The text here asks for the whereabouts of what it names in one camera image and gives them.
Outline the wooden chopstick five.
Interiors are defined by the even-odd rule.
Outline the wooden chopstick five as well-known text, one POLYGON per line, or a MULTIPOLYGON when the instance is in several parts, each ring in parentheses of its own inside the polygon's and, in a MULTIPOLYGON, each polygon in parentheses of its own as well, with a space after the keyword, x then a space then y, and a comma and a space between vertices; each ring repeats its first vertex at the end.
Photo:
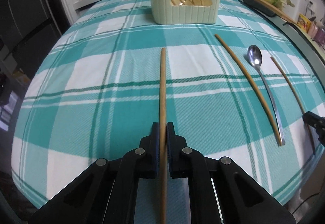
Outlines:
MULTIPOLYGON (((301 103, 301 100, 300 100, 299 96, 297 95, 297 92, 296 92, 295 88, 293 87, 293 85, 290 82, 289 78, 287 77, 287 75, 285 74, 285 72, 283 71, 283 69, 281 68, 279 63, 276 61, 276 59, 271 56, 271 60, 276 65, 276 67, 279 69, 280 73, 282 74, 282 76, 286 80, 287 84, 289 85, 289 88, 291 89, 291 91, 292 91, 292 93, 293 93, 293 95, 294 95, 294 97, 295 97, 295 99, 296 99, 296 101, 297 101, 297 103, 299 105, 300 111, 301 111, 301 113, 303 115, 305 113, 305 110, 303 108, 303 105, 301 103)), ((304 123, 305 129, 307 130, 308 135, 309 135, 313 155, 316 155, 316 147, 315 147, 315 142, 313 140, 313 135, 312 135, 311 129, 309 128, 309 126, 307 125, 307 123, 304 120, 303 120, 303 123, 304 123)))

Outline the wooden chopstick three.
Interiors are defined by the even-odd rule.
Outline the wooden chopstick three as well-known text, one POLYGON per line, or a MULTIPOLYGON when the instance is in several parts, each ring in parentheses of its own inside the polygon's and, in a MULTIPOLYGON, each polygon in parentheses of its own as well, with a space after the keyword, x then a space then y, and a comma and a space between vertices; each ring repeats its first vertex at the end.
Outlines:
POLYGON ((160 55, 159 87, 159 135, 160 135, 160 223, 166 223, 167 201, 167 147, 166 147, 166 48, 160 55))

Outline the steel spoon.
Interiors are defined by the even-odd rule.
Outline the steel spoon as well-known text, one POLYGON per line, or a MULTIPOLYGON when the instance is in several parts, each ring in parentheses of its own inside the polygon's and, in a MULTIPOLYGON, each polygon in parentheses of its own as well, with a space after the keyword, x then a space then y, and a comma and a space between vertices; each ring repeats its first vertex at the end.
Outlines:
POLYGON ((268 96, 272 103, 273 111, 275 113, 275 120, 276 120, 276 125, 277 125, 277 129, 278 129, 279 136, 280 136, 280 142, 281 142, 281 145, 283 146, 283 145, 285 145, 285 139, 283 136, 283 126, 282 126, 280 114, 279 114, 278 108, 276 106, 273 93, 271 92, 270 87, 261 72, 261 65, 262 65, 262 59, 263 59, 261 50, 259 49, 258 46, 251 45, 247 50, 247 57, 248 57, 248 61, 249 61, 250 65, 258 72, 258 74, 260 75, 260 77, 265 85, 268 96))

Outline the wooden chopstick four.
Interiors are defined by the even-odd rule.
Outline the wooden chopstick four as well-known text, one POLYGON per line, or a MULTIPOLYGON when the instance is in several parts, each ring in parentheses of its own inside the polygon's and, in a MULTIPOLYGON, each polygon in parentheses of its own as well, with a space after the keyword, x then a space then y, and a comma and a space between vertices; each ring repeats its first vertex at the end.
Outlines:
POLYGON ((278 132, 277 125, 276 125, 276 120, 275 120, 275 118, 273 118, 273 114, 272 114, 262 92, 260 91, 259 87, 257 86, 256 82, 253 80, 252 76, 249 74, 249 72, 247 71, 245 66, 241 63, 239 58, 235 55, 235 53, 231 50, 231 48, 224 42, 224 40, 217 34, 215 34, 214 36, 222 44, 222 46, 226 49, 226 51, 229 53, 231 58, 235 61, 236 65, 238 65, 238 67, 240 68, 240 70, 242 71, 244 76, 246 77, 247 81, 251 85, 253 91, 255 92, 257 98, 259 99, 259 102, 261 103, 261 105, 267 115, 270 125, 272 126, 272 129, 273 129, 273 132, 276 137, 278 145, 282 146, 281 142, 280 142, 279 132, 278 132))

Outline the teal plaid tablecloth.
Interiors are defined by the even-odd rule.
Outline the teal plaid tablecloth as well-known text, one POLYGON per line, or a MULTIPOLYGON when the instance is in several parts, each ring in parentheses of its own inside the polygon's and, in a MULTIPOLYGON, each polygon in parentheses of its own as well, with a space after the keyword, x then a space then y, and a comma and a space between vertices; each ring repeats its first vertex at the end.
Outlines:
POLYGON ((98 158, 136 148, 159 119, 160 54, 166 48, 167 120, 204 156, 228 156, 281 204, 306 183, 324 153, 313 155, 299 105, 324 115, 320 76, 275 25, 239 0, 220 0, 215 24, 159 25, 150 0, 103 0, 58 40, 24 97, 12 147, 18 190, 43 206, 98 158), (219 35, 245 66, 251 45, 283 126, 279 146, 267 115, 219 35))

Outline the yellow snack box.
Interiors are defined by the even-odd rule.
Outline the yellow snack box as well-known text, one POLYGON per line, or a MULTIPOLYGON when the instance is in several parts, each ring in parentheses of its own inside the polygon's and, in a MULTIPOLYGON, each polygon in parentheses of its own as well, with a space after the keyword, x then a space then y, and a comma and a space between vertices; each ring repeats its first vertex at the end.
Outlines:
POLYGON ((297 20, 297 25, 305 32, 308 32, 311 21, 305 17, 302 13, 299 14, 298 20, 297 20))

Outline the wooden cutting board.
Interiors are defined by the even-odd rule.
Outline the wooden cutting board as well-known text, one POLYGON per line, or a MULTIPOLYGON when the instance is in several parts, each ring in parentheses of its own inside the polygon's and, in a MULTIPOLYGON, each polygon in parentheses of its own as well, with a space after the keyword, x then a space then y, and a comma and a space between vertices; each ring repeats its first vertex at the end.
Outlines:
POLYGON ((275 12, 277 16, 279 16, 280 18, 284 19, 286 22, 297 25, 297 23, 294 20, 292 20, 284 12, 282 12, 280 9, 276 8, 275 6, 267 3, 264 0, 256 0, 256 1, 258 1, 261 4, 263 4, 264 6, 268 7, 270 10, 272 10, 273 12, 275 12))

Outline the black griddle tray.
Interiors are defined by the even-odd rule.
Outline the black griddle tray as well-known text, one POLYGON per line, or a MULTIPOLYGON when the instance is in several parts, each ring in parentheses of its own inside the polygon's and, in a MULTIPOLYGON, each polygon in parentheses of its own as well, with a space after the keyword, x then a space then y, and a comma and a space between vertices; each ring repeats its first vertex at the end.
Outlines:
POLYGON ((276 13, 273 12, 272 10, 270 10, 268 7, 264 6, 263 4, 259 3, 256 0, 243 0, 243 2, 249 6, 250 8, 253 8, 263 14, 265 14, 266 16, 269 17, 275 17, 276 13))

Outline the black refrigerator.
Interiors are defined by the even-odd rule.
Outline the black refrigerator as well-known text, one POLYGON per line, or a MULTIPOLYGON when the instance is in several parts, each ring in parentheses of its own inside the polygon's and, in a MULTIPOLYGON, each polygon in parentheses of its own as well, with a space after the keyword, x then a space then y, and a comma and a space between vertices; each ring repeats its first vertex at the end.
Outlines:
POLYGON ((1 0, 1 42, 28 78, 69 27, 60 0, 1 0))

